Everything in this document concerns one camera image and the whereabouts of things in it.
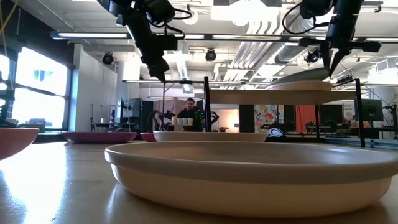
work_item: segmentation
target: computer monitor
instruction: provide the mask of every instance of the computer monitor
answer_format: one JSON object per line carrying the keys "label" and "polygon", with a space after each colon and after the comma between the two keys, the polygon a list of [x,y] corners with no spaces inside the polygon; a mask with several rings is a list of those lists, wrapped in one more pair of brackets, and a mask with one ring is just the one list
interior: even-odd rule
{"label": "computer monitor", "polygon": [[[357,100],[354,100],[355,113],[358,111]],[[364,121],[384,121],[381,100],[362,99],[362,114]]]}

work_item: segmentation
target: red bowl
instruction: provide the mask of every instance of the red bowl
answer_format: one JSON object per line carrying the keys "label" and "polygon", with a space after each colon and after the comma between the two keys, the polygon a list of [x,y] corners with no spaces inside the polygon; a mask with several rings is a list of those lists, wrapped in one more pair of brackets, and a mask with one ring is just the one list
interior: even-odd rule
{"label": "red bowl", "polygon": [[141,138],[146,142],[156,142],[154,133],[141,133]]}
{"label": "red bowl", "polygon": [[0,160],[21,152],[35,141],[38,129],[0,128]]}
{"label": "red bowl", "polygon": [[65,132],[63,137],[68,141],[90,144],[125,143],[133,140],[137,133],[96,133],[96,132]]}

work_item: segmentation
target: wooden table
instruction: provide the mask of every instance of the wooden table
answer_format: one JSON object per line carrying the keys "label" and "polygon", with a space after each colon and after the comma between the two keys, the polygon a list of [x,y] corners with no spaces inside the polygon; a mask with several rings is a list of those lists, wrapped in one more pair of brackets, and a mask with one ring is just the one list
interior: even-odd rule
{"label": "wooden table", "polygon": [[105,147],[36,144],[0,161],[0,223],[398,223],[398,177],[379,203],[353,213],[299,220],[222,217],[166,207],[127,192],[104,159]]}

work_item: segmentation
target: man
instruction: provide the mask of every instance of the man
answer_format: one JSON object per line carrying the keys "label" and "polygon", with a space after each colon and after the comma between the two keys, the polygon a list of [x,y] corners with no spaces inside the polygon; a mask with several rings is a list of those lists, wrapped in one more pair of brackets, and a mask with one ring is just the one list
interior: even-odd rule
{"label": "man", "polygon": [[185,101],[185,109],[177,115],[177,118],[192,118],[192,126],[184,126],[184,131],[203,131],[202,121],[197,116],[199,109],[195,106],[195,100],[188,98]]}

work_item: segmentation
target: security camera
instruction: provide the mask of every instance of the security camera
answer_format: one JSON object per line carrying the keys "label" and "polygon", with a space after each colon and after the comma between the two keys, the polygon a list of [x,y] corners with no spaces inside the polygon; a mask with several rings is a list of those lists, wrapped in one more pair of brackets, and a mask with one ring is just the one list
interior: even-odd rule
{"label": "security camera", "polygon": [[308,51],[308,55],[305,57],[305,61],[307,63],[315,63],[321,58],[321,53],[319,52],[319,48],[316,48],[315,50],[310,50]]}
{"label": "security camera", "polygon": [[112,65],[114,62],[114,57],[112,52],[105,52],[105,56],[102,58],[102,62],[105,65]]}
{"label": "security camera", "polygon": [[217,54],[214,49],[208,49],[206,53],[206,61],[212,62],[216,60]]}

